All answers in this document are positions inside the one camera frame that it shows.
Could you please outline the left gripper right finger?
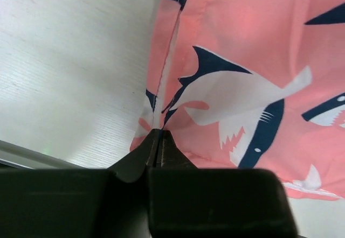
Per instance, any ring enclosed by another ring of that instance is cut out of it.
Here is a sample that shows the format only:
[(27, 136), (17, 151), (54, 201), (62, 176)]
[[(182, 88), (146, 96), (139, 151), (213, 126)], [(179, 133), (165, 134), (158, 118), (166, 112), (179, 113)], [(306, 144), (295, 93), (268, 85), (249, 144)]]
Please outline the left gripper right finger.
[(199, 169), (161, 131), (148, 169), (152, 237), (297, 237), (278, 177), (264, 169)]

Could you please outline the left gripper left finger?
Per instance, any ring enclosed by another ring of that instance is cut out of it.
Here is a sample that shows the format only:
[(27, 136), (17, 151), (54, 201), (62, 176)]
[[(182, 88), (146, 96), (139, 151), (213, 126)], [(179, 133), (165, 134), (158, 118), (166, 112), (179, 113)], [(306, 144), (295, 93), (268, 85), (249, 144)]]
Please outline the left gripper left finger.
[(107, 169), (1, 168), (1, 237), (150, 237), (147, 166), (160, 132)]

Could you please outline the pink shark print shorts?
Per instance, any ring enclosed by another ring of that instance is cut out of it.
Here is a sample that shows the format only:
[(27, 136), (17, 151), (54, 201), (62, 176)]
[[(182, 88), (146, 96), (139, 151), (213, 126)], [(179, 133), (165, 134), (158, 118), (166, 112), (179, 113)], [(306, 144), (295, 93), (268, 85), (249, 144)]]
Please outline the pink shark print shorts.
[(344, 0), (160, 0), (131, 147), (171, 132), (196, 166), (344, 198)]

